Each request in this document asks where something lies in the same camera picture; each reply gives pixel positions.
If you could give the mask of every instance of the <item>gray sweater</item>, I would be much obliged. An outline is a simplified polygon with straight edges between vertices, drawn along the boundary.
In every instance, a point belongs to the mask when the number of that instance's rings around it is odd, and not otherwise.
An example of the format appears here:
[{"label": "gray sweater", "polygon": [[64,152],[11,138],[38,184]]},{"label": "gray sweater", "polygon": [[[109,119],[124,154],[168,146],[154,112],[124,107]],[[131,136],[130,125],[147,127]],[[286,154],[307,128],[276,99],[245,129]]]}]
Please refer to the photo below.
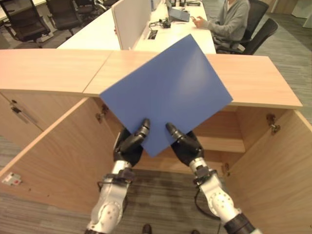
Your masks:
[{"label": "gray sweater", "polygon": [[243,38],[249,8],[248,0],[236,0],[228,11],[228,0],[226,0],[215,22],[206,21],[204,27],[212,32],[216,44],[229,47],[230,44],[226,41]]}]

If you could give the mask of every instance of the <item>blue board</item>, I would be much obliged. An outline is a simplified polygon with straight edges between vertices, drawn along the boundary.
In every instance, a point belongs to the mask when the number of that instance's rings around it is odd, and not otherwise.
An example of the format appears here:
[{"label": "blue board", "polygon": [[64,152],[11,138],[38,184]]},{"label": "blue board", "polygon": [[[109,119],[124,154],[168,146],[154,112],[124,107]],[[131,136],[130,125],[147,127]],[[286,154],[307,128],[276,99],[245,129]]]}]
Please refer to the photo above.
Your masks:
[{"label": "blue board", "polygon": [[232,101],[191,35],[100,96],[131,133],[144,118],[151,120],[150,133],[142,144],[150,156],[174,142],[166,130],[167,122],[187,133]]}]

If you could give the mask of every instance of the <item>cabinet door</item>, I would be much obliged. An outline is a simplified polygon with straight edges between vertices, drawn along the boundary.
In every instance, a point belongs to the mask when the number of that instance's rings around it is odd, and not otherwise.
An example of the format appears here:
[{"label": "cabinet door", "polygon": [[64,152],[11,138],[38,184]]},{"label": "cabinet door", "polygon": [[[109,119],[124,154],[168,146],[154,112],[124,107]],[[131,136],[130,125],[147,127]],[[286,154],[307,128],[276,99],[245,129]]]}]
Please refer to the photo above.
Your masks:
[{"label": "cabinet door", "polygon": [[82,99],[79,96],[49,93],[2,91],[2,94],[43,131]]},{"label": "cabinet door", "polygon": [[21,148],[28,145],[42,131],[22,113],[11,110],[10,103],[0,94],[0,135]]},{"label": "cabinet door", "polygon": [[234,203],[263,233],[312,232],[312,126],[288,110],[230,169]]},{"label": "cabinet door", "polygon": [[83,98],[24,148],[1,172],[22,183],[0,190],[25,199],[89,213],[98,199],[97,181],[111,171],[115,137],[92,98]]}]

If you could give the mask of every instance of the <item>door handle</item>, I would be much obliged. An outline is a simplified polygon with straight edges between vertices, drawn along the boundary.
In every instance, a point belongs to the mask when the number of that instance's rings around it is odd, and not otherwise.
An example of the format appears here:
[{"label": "door handle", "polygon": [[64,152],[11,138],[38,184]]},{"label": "door handle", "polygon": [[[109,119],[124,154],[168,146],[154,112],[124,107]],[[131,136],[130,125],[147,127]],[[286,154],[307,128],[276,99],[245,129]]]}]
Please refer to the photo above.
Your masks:
[{"label": "door handle", "polygon": [[18,118],[20,118],[20,120],[22,120],[24,123],[28,123],[27,119],[21,115],[21,110],[19,108],[12,106],[11,110]]},{"label": "door handle", "polygon": [[12,106],[12,110],[15,109],[16,111],[14,111],[16,114],[20,114],[19,116],[23,116],[23,118],[27,119],[30,122],[33,122],[34,124],[37,124],[37,121],[22,107],[20,107],[17,103],[17,101],[12,100],[12,102],[10,103],[10,105]]}]

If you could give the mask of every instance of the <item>office chair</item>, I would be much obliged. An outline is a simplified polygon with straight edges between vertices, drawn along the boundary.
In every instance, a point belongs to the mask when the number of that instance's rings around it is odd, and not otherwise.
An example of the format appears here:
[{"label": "office chair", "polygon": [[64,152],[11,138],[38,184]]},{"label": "office chair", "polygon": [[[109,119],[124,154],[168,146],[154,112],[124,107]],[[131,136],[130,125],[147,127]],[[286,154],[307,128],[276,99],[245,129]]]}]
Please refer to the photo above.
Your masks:
[{"label": "office chair", "polygon": [[74,0],[46,0],[46,3],[52,15],[48,17],[54,28],[68,30],[73,36],[73,28],[82,26],[82,20],[75,9]]},{"label": "office chair", "polygon": [[92,13],[96,10],[94,0],[75,0],[78,7],[78,14],[90,18]]},{"label": "office chair", "polygon": [[241,51],[239,49],[232,49],[220,46],[217,48],[217,53],[228,52],[230,54],[238,55],[253,55],[260,47],[260,45],[262,45],[267,38],[272,36],[277,31],[277,28],[277,23],[273,19],[268,19],[254,36],[254,38],[248,43],[245,50]]},{"label": "office chair", "polygon": [[48,35],[51,30],[39,15],[34,3],[24,0],[22,4],[17,5],[13,0],[2,0],[0,5],[9,20],[4,22],[4,27],[12,38],[22,42],[32,40],[42,48],[37,40]]},{"label": "office chair", "polygon": [[235,44],[241,44],[244,47],[248,45],[256,27],[269,8],[269,5],[259,0],[249,0],[249,2],[250,9],[248,13],[247,28],[245,30],[244,36],[242,40],[225,41],[230,42],[230,48],[232,48]]},{"label": "office chair", "polygon": [[98,3],[100,3],[101,5],[103,5],[107,9],[111,8],[112,5],[114,5],[118,1],[119,0],[97,0]]}]

